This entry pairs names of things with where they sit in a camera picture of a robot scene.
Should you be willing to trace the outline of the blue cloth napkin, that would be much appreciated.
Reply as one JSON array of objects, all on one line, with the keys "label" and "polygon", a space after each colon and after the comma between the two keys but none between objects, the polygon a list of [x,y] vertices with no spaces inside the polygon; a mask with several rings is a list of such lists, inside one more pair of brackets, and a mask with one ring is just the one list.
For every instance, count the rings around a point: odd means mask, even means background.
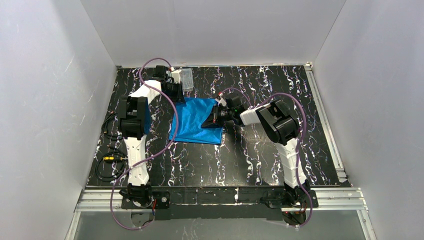
[{"label": "blue cloth napkin", "polygon": [[223,128],[202,128],[201,125],[216,105],[213,98],[186,97],[175,104],[169,139],[175,142],[220,145]]}]

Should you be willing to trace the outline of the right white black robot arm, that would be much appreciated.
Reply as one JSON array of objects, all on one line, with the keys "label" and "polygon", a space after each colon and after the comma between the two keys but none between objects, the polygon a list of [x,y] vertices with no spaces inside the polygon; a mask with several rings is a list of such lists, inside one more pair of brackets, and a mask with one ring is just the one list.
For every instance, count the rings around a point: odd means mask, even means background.
[{"label": "right white black robot arm", "polygon": [[228,121],[239,126],[261,124],[280,156],[284,185],[290,189],[307,188],[307,178],[298,159],[300,127],[281,100],[250,109],[245,107],[239,96],[225,98],[220,94],[215,101],[217,103],[201,124],[203,129],[223,127]]}]

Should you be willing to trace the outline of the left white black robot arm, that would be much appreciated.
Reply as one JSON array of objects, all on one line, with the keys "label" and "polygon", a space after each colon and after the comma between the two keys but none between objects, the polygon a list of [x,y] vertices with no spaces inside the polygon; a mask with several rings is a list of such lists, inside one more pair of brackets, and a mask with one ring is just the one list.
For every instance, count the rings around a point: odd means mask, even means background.
[{"label": "left white black robot arm", "polygon": [[157,65],[152,77],[129,95],[119,98],[117,113],[118,130],[127,150],[129,164],[128,184],[146,186],[149,182],[146,156],[146,139],[151,128],[149,105],[163,93],[174,107],[185,103],[182,83],[183,70]]}]

